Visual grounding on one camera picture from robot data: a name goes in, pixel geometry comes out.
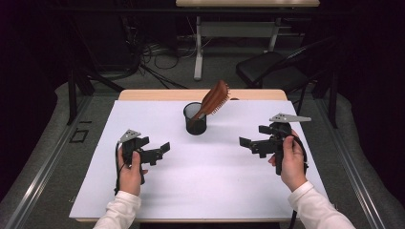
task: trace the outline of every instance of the hand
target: hand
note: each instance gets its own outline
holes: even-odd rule
[[[304,174],[304,155],[301,147],[294,141],[293,136],[288,136],[283,142],[284,158],[282,163],[281,180],[291,192],[307,182]],[[268,161],[276,165],[275,156]]]
[[[135,196],[139,196],[140,193],[140,155],[138,152],[134,151],[132,153],[132,166],[129,168],[124,165],[124,159],[122,157],[122,148],[118,150],[118,166],[122,168],[119,174],[119,190],[130,193]]]

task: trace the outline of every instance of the white paper sheet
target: white paper sheet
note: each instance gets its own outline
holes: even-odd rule
[[[287,186],[267,158],[239,145],[239,137],[268,139],[259,125],[278,113],[295,115],[289,101],[231,100],[207,117],[207,130],[190,135],[182,109],[192,101],[116,101],[98,142],[70,218],[97,219],[114,199],[115,147],[128,130],[149,136],[144,150],[170,142],[171,150],[149,169],[141,186],[143,219],[290,219]],[[291,123],[308,153],[308,179],[326,195],[301,125]]]

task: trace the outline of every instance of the white table leg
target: white table leg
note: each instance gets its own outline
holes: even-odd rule
[[[271,40],[270,44],[268,44],[268,51],[273,52],[274,51],[274,46],[276,45],[276,40],[277,40],[277,35],[278,31],[280,29],[280,24],[281,24],[281,18],[277,18],[274,27],[273,27],[273,34],[271,35]]]
[[[197,39],[196,39],[196,49],[197,49],[197,57],[196,57],[196,67],[194,69],[194,80],[201,80],[202,79],[202,71],[203,71],[203,50],[202,50],[202,32],[201,32],[201,18],[197,16]]]

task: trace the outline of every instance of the wooden table edge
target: wooden table edge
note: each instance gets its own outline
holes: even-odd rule
[[[208,89],[157,89],[157,90],[124,90],[120,93],[118,100],[140,101],[140,100],[202,100],[208,93]],[[278,89],[231,89],[230,99],[241,100],[285,100],[287,96]]]

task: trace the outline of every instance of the brush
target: brush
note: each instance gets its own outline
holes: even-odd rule
[[[218,81],[215,87],[209,90],[209,92],[202,99],[202,106],[200,107],[200,110],[194,114],[191,120],[197,120],[202,114],[215,114],[229,98],[228,92],[229,88],[227,84],[223,80]]]

